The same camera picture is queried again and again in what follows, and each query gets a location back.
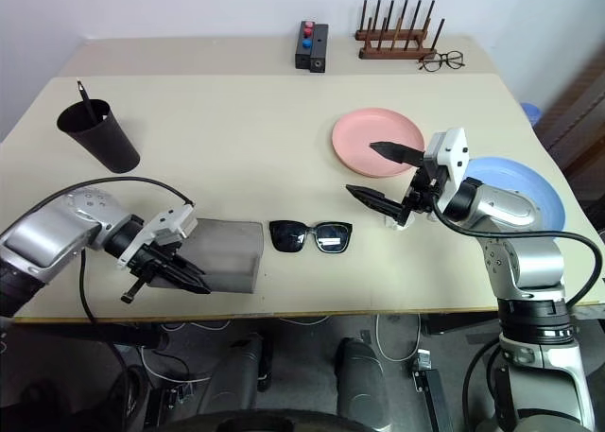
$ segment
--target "white cable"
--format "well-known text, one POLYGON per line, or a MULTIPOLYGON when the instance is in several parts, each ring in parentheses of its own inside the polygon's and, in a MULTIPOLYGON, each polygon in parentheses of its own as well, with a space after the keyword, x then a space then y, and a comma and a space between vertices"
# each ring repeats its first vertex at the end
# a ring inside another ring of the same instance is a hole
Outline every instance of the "white cable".
POLYGON ((152 373, 156 377, 161 378, 163 380, 167 380, 168 382, 173 382, 173 383, 198 383, 198 382, 207 382, 208 380, 210 380, 210 377, 197 378, 195 380, 175 380, 174 378, 166 377, 165 375, 161 375, 160 373, 157 373, 156 371, 154 371, 152 368, 150 368, 147 365, 147 362, 145 361, 145 350, 143 348, 141 348, 141 352, 140 353, 141 353, 141 361, 143 362, 143 366, 145 366, 145 369, 147 369, 147 371, 149 373, 152 373))
POLYGON ((189 324, 193 325, 193 326, 197 326, 198 328, 201 328, 202 330, 222 331, 222 330, 224 330, 225 328, 227 328, 231 324, 231 321, 227 320, 224 325, 219 326, 218 328, 213 328, 212 326, 200 325, 199 323, 195 323, 193 321, 191 323, 189 323, 189 324))
POLYGON ((295 325, 313 326, 313 325, 322 323, 323 321, 326 321, 328 319, 330 319, 330 316, 325 316, 323 319, 319 319, 316 321, 295 321, 295 320, 291 320, 291 319, 280 319, 280 320, 285 321, 286 323, 294 323, 295 325))
POLYGON ((173 331, 179 331, 179 330, 180 330, 180 329, 181 329, 183 326, 185 326, 186 324, 187 324, 187 323, 183 322, 183 323, 181 323, 179 326, 177 326, 176 328, 167 328, 167 327, 165 326, 165 324, 164 324, 164 323, 162 323, 162 324, 160 325, 160 328, 162 328, 164 331, 167 331, 168 333, 171 333, 171 332, 173 332, 173 331))
POLYGON ((416 352, 418 352, 418 347, 420 346, 420 329, 421 329, 421 320, 420 314, 418 314, 418 331, 416 332, 416 344, 414 345, 414 350, 408 356, 404 356, 403 358, 391 358, 385 355, 385 352, 382 350, 382 345, 380 345, 380 336, 378 336, 378 321, 380 320, 380 315, 376 314, 376 346, 378 347, 378 352, 388 361, 393 363, 401 363, 402 361, 408 361, 411 357, 413 357, 416 352))

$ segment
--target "blue object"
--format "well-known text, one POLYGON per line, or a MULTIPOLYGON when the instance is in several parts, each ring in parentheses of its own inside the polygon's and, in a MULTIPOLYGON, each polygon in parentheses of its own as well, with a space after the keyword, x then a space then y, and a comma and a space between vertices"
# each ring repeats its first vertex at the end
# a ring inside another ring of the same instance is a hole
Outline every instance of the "blue object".
POLYGON ((535 127, 542 118, 542 111, 540 111, 540 108, 531 103, 521 103, 521 108, 523 108, 523 112, 526 113, 527 120, 529 120, 531 126, 535 127))
POLYGON ((506 158, 475 158, 469 162, 465 177, 528 196, 540 207, 543 231, 562 231, 565 227, 565 209, 557 191, 526 165, 506 158))

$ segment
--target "sunglasses lens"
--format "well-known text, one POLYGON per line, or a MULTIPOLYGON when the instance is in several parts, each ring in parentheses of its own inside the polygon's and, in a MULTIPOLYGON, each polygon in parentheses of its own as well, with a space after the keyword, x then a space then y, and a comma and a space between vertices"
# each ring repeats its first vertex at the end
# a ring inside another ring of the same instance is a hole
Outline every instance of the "sunglasses lens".
POLYGON ((315 238, 320 251, 344 252, 349 246, 351 229, 344 224, 321 224, 315 229, 315 238))
POLYGON ((303 248, 307 227, 297 221, 271 221, 271 241, 277 251, 298 252, 303 248))

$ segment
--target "black cup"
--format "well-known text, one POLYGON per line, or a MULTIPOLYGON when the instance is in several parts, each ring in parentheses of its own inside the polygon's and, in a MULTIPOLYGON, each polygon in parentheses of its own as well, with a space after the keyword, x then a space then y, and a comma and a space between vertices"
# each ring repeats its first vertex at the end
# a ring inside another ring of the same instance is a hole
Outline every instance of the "black cup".
POLYGON ((71 136, 115 174, 123 174, 139 164, 141 157, 113 116, 110 105, 91 99, 97 124, 83 101, 71 105, 57 119, 59 130, 71 136))

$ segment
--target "black eyeglasses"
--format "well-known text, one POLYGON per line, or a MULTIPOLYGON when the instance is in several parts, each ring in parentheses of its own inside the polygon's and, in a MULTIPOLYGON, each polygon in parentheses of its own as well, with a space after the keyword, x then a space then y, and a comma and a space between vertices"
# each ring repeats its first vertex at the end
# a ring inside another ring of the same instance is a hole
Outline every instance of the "black eyeglasses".
POLYGON ((447 54, 436 54, 432 59, 429 59, 428 56, 422 57, 419 62, 422 64, 418 68, 419 70, 424 68, 433 73, 439 70, 444 63, 450 68, 458 70, 464 66, 464 57, 460 51, 450 51, 447 54))
POLYGON ((348 222, 321 222, 315 227, 307 227, 298 221, 271 221, 268 228, 273 246, 281 252, 300 251, 308 233, 315 236, 321 252, 344 252, 353 232, 353 224, 348 222))

